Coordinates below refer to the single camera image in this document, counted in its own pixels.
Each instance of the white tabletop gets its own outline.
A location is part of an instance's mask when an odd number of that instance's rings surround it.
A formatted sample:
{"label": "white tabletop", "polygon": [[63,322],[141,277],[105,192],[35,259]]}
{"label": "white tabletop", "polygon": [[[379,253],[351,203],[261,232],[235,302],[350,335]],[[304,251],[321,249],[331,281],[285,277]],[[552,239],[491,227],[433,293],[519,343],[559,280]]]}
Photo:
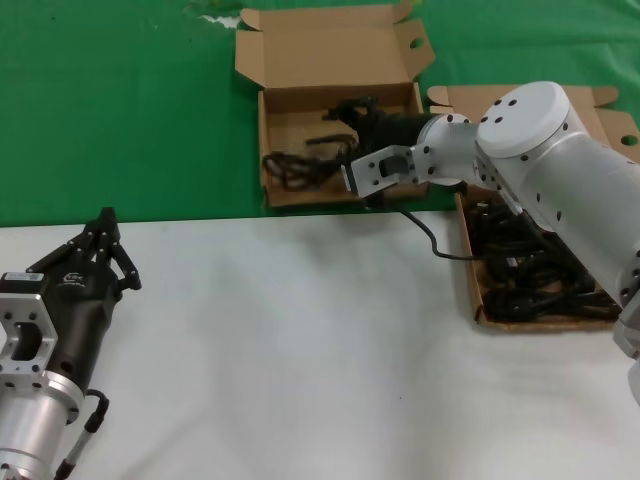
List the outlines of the white tabletop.
{"label": "white tabletop", "polygon": [[[419,217],[459,251],[453,214]],[[92,385],[111,409],[77,480],[637,476],[640,407],[610,333],[477,328],[464,266],[399,215],[121,231],[143,289],[103,344]],[[1,230],[0,268],[78,232]]]}

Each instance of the white sticker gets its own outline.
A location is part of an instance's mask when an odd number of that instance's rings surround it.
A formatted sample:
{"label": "white sticker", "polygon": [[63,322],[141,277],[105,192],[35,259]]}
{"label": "white sticker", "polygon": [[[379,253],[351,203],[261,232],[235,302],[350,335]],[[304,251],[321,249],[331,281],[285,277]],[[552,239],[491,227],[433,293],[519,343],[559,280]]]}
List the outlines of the white sticker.
{"label": "white sticker", "polygon": [[44,278],[43,273],[9,272],[4,274],[5,280],[22,280],[27,282],[39,282]]}

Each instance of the cardboard box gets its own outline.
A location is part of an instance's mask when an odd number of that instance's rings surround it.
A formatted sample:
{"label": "cardboard box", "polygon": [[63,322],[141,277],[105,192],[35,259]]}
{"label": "cardboard box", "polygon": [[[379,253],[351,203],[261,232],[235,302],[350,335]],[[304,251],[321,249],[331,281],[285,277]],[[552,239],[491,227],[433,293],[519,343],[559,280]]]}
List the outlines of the cardboard box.
{"label": "cardboard box", "polygon": [[[493,102],[516,88],[517,85],[485,85],[468,87],[437,86],[429,88],[427,100],[432,113],[461,113],[478,122]],[[615,101],[618,92],[614,87],[563,87],[580,119],[593,138],[612,147],[636,163],[640,163],[640,137],[631,115],[603,107]],[[471,254],[469,233],[465,220],[465,208],[481,200],[499,198],[496,192],[469,187],[467,195],[456,196],[456,208],[462,230],[463,249]],[[485,312],[482,295],[490,288],[491,279],[484,262],[467,262],[467,278],[475,321],[483,326],[508,332],[560,332],[575,330],[610,329],[612,321],[577,319],[564,316],[545,316],[530,323],[503,323],[489,318]]]}
{"label": "cardboard box", "polygon": [[[304,141],[355,132],[341,122],[322,120],[340,100],[374,95],[388,113],[422,113],[414,79],[435,55],[421,20],[404,21],[409,0],[397,5],[243,9],[254,31],[236,33],[236,70],[258,83],[260,163],[273,151],[330,158],[327,146],[309,150]],[[340,172],[318,190],[285,191],[260,168],[270,206],[357,200]],[[390,189],[392,196],[421,196],[425,186]]]}

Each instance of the green cloth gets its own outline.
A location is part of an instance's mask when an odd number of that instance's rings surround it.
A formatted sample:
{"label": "green cloth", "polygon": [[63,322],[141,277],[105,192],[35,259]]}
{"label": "green cloth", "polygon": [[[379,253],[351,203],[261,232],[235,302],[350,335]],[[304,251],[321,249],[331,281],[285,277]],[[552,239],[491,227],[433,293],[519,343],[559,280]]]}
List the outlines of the green cloth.
{"label": "green cloth", "polygon": [[[366,1],[354,4],[371,3]],[[0,226],[270,215],[258,88],[200,15],[316,0],[19,0],[0,6]],[[638,0],[416,0],[438,84],[612,84],[640,120]],[[450,208],[434,192],[424,208]]]}

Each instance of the black cable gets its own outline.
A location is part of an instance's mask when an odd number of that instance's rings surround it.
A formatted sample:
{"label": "black cable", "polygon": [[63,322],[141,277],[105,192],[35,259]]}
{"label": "black cable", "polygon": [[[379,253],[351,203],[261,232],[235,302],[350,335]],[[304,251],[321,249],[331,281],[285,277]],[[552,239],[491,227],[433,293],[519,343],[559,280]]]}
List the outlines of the black cable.
{"label": "black cable", "polygon": [[98,405],[95,411],[89,416],[87,423],[84,424],[84,430],[80,434],[76,444],[67,455],[67,458],[65,458],[58,467],[54,480],[66,480],[69,478],[73,469],[76,468],[82,451],[87,446],[87,443],[89,443],[89,440],[91,440],[93,434],[95,434],[102,425],[104,417],[107,414],[107,410],[109,410],[109,399],[100,390],[89,389],[85,396],[97,397]]}
{"label": "black cable", "polygon": [[396,212],[398,212],[400,215],[404,216],[408,220],[411,220],[420,230],[422,230],[424,233],[427,234],[427,236],[429,237],[429,240],[431,240],[431,251],[436,257],[446,258],[447,260],[465,260],[465,261],[482,260],[482,257],[451,255],[450,253],[443,253],[439,251],[438,239],[436,238],[436,236],[433,234],[433,232],[429,227],[427,227],[423,222],[418,220],[410,211],[405,210],[402,207],[399,207],[397,205],[391,205],[391,209],[395,210]]}
{"label": "black cable", "polygon": [[[541,230],[524,212],[515,216],[504,204],[485,204],[467,212],[474,255],[452,255],[438,250],[436,236],[411,212],[388,205],[422,230],[436,257],[483,261],[487,273],[504,286],[483,296],[485,309],[495,321],[531,321],[543,315],[588,319],[616,319],[620,307],[604,291],[596,291],[593,277],[559,237]],[[545,290],[560,282],[558,292]]]}
{"label": "black cable", "polygon": [[272,152],[262,158],[262,166],[278,180],[283,190],[303,191],[318,188],[334,176],[347,162],[355,158],[358,143],[353,135],[336,134],[310,138],[307,145],[337,143],[340,145],[334,158],[321,160],[285,152]]}
{"label": "black cable", "polygon": [[387,205],[395,212],[399,213],[400,215],[404,216],[408,220],[412,221],[420,230],[422,230],[424,233],[427,234],[427,236],[431,240],[431,251],[438,258],[444,258],[446,260],[462,260],[462,261],[470,262],[470,261],[476,261],[476,260],[483,261],[483,260],[489,260],[489,259],[495,259],[495,258],[507,258],[512,256],[508,252],[496,253],[496,254],[490,254],[490,255],[471,255],[471,256],[452,255],[450,253],[441,252],[440,250],[438,250],[438,239],[436,238],[436,236],[434,235],[434,233],[431,231],[429,227],[427,227],[422,221],[418,220],[418,218],[416,218],[416,216],[413,215],[410,211],[405,210],[404,208],[398,205],[389,205],[389,204]]}

